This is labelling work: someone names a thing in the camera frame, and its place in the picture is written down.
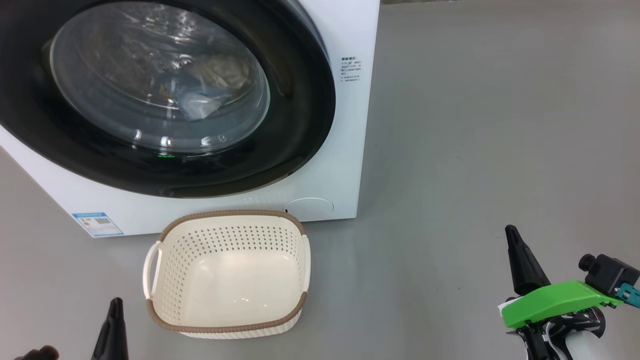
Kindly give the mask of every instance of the white washing machine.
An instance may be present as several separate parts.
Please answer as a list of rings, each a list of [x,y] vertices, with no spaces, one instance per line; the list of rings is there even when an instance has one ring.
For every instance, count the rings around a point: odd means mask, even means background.
[[[93,237],[353,218],[378,8],[0,1],[0,145]]]

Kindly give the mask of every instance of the plastic basket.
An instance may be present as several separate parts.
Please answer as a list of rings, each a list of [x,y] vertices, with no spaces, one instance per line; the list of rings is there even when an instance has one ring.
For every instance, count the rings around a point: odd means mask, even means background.
[[[163,231],[147,254],[143,290],[149,315],[167,330],[255,338],[293,327],[310,274],[309,242],[297,219],[279,211],[217,211],[182,217]]]

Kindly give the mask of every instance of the round button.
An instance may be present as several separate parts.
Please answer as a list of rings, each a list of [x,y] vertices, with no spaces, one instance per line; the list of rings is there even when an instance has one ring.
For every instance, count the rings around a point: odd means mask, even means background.
[[[333,203],[319,197],[305,197],[286,204],[283,210],[300,221],[327,220],[333,212]]]

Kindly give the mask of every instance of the gray floor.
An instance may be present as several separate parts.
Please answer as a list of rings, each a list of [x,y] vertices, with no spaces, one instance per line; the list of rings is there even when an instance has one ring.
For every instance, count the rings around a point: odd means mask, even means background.
[[[640,266],[640,7],[632,1],[386,6],[360,214],[308,225],[295,328],[242,341],[160,329],[141,291],[153,236],[92,240],[0,153],[0,348],[89,357],[111,297],[131,359],[522,359],[503,228],[551,281],[586,252]],[[605,310],[635,359],[640,311]]]
[[[406,3],[435,3],[437,1],[460,1],[460,0],[381,0],[380,4],[406,4]]]

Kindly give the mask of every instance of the energy label sticker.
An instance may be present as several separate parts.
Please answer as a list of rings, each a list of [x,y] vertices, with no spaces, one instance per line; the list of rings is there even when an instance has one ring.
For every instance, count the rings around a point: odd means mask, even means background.
[[[105,213],[72,214],[94,238],[124,235]]]

